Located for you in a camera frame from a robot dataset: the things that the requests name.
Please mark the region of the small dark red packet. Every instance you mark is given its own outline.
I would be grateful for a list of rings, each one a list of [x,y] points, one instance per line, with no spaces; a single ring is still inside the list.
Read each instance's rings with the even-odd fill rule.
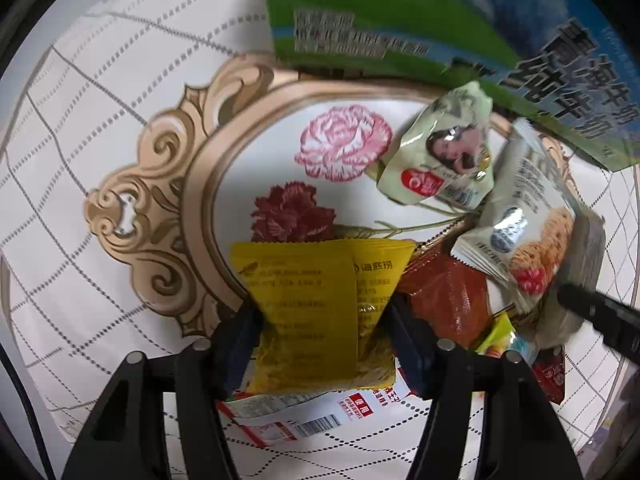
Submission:
[[[532,371],[547,399],[556,405],[565,396],[565,350],[563,346],[540,350]]]

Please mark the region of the red sauce packet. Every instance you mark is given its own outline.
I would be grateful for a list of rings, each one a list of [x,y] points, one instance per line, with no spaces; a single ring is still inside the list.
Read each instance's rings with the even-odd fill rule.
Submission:
[[[396,290],[409,297],[416,318],[463,348],[473,348],[491,324],[486,276],[452,258],[448,244],[414,256]]]

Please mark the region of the yellow seasoning packet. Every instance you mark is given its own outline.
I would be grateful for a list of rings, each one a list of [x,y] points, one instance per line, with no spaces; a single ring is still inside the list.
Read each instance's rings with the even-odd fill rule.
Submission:
[[[394,350],[378,322],[415,249],[384,238],[234,244],[234,272],[265,319],[248,392],[392,386]]]

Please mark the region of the pale green snack packet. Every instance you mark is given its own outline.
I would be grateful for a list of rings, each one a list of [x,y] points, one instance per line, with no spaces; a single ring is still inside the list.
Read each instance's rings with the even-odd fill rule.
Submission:
[[[494,186],[488,143],[492,99],[476,81],[431,102],[384,164],[378,190],[403,205],[435,197],[473,210]]]

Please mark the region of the white red barcode packet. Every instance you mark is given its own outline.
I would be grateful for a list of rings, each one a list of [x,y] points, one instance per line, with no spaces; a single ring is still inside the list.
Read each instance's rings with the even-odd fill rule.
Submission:
[[[334,391],[321,394],[268,396],[248,394],[220,402],[221,413],[235,422],[260,448],[295,442],[359,422],[404,400],[411,393],[401,375],[384,389]]]

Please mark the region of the milk carton cardboard box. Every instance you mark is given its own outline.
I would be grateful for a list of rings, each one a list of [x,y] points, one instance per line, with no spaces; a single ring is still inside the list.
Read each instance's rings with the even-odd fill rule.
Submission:
[[[451,89],[475,80],[608,170],[639,160],[639,57],[592,0],[266,0],[277,56]]]

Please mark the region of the floral quilted bed cover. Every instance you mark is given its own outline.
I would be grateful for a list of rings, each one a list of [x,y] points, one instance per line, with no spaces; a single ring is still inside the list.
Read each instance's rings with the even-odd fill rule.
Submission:
[[[403,205],[378,178],[424,108],[458,87],[285,62],[266,0],[106,0],[82,14],[28,82],[1,150],[9,319],[73,439],[65,477],[411,479],[431,407],[412,391],[268,448],[221,413],[251,394],[265,325],[231,248],[384,238],[412,240],[411,259],[439,243],[450,255],[492,189],[473,210]],[[492,101],[494,186],[518,118],[558,166],[574,229],[527,314],[483,273],[491,324],[465,349],[501,312],[538,352],[563,346],[564,401],[548,401],[576,455],[620,356],[556,293],[570,283],[637,303],[639,161],[608,170]]]

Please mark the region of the colourful candy packet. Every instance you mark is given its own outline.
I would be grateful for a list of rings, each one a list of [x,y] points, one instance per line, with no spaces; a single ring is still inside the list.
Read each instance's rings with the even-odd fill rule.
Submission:
[[[481,356],[500,359],[503,353],[509,350],[518,352],[529,365],[532,365],[538,356],[535,344],[519,335],[509,315],[501,312],[494,319],[488,335],[475,348],[475,352]]]

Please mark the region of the white cookie snack packet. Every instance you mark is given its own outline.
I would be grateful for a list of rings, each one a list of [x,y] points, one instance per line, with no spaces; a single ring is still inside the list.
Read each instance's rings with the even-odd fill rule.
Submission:
[[[577,206],[537,130],[524,118],[512,127],[480,220],[450,256],[506,288],[516,312],[527,314],[559,271]]]

